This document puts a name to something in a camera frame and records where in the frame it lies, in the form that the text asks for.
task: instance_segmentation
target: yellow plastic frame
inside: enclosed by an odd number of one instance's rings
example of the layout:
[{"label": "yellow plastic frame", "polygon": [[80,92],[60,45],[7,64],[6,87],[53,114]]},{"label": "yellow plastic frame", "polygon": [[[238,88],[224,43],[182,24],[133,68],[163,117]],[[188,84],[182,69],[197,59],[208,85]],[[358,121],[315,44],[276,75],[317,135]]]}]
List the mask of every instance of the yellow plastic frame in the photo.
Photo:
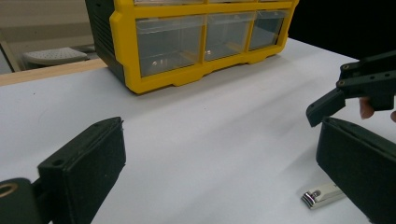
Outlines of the yellow plastic frame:
[{"label": "yellow plastic frame", "polygon": [[[114,0],[115,12],[110,17],[116,59],[123,65],[125,85],[135,93],[152,91],[169,85],[181,86],[212,73],[215,70],[239,63],[257,63],[268,56],[279,53],[286,44],[291,18],[299,0],[278,2],[244,2],[244,3],[208,3],[205,0],[200,5],[182,6],[135,6],[133,0]],[[233,56],[206,62],[205,36],[206,25],[201,36],[200,57],[197,64],[166,71],[156,75],[141,77],[137,46],[136,19],[153,17],[175,17],[188,15],[207,15],[209,13],[244,12],[256,10],[287,10],[288,16],[283,24],[276,45],[263,49],[248,50],[253,22],[247,33],[247,43],[244,52]]]}]

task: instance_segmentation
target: black clamp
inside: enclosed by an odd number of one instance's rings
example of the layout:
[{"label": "black clamp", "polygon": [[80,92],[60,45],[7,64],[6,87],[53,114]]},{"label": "black clamp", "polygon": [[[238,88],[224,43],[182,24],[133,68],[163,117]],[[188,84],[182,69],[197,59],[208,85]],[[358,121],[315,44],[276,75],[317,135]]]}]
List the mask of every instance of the black clamp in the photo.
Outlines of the black clamp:
[{"label": "black clamp", "polygon": [[121,118],[99,121],[38,165],[0,182],[0,223],[91,223],[126,162]]},{"label": "black clamp", "polygon": [[329,116],[357,97],[368,97],[375,111],[391,110],[395,93],[396,50],[342,65],[336,88],[306,109],[312,127],[322,122],[318,165],[375,224],[396,223],[396,145]]}]

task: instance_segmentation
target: metal clip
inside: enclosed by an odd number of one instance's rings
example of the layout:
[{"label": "metal clip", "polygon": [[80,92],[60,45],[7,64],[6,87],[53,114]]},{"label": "metal clip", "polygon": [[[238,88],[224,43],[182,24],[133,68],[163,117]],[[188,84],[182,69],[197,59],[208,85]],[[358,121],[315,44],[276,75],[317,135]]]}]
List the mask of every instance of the metal clip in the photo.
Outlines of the metal clip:
[{"label": "metal clip", "polygon": [[310,209],[316,209],[345,197],[344,192],[336,184],[330,183],[310,189],[303,195],[302,199]]}]

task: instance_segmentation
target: yellow storage cabinet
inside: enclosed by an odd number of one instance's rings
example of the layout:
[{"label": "yellow storage cabinet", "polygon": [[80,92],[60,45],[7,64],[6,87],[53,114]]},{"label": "yellow storage cabinet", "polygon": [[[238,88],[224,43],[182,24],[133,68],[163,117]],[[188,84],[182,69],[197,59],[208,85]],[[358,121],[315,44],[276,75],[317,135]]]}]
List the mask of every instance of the yellow storage cabinet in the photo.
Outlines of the yellow storage cabinet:
[{"label": "yellow storage cabinet", "polygon": [[96,51],[133,92],[257,63],[286,44],[298,0],[86,0]]}]

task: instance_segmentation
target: table surface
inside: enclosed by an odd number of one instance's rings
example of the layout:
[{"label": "table surface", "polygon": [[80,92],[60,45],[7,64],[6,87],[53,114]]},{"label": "table surface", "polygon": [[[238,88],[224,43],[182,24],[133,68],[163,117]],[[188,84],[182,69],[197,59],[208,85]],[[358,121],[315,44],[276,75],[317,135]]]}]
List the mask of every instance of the table surface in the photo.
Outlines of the table surface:
[{"label": "table surface", "polygon": [[[127,162],[93,223],[369,223],[349,199],[312,211],[300,199],[331,182],[315,160],[320,125],[305,110],[354,61],[289,39],[263,62],[142,95],[102,65],[4,85],[0,180],[36,180],[50,154],[120,116]],[[389,113],[361,120],[351,99],[334,116],[394,141]]]}]

